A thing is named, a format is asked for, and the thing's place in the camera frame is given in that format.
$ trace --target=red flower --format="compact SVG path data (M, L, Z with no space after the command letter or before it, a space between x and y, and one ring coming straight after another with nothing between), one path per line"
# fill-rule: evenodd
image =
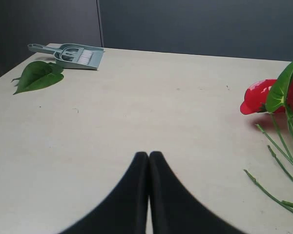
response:
M268 92L276 79L266 79L251 85L245 92L244 102L240 106L240 111L244 115L256 112L265 112L265 103ZM293 80L288 91L287 103L293 110ZM284 107L280 107L275 113L285 112Z

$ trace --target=brush bristles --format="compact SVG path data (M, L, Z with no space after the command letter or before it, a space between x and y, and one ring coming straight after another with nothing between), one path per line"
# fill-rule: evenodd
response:
M80 55L77 63L88 65L90 62L90 59L93 55L93 52L90 50L83 50L82 54Z

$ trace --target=dark gray wall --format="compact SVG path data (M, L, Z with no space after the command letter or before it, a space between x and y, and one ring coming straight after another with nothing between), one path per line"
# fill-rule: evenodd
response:
M32 52L27 44L102 46L96 0L0 0L0 74Z
M293 59L293 0L100 0L105 47Z

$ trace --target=dustpan handle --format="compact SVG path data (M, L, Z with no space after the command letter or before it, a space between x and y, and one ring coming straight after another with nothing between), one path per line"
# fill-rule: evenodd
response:
M39 44L29 44L27 47L29 51L40 52L45 54L54 54L55 52L59 52L59 53L62 52L62 50L58 48L48 47L48 46L39 45Z

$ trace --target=white table surface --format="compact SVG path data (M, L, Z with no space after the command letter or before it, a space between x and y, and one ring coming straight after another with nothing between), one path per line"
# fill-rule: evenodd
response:
M246 88L288 62L105 51L98 71L65 69L46 89L13 96L11 83L29 62L52 60L44 54L0 78L0 234L62 231L105 198L135 152L153 150L235 227L293 233L293 214L243 172L293 201L293 185L254 127L270 127L270 119L239 111Z

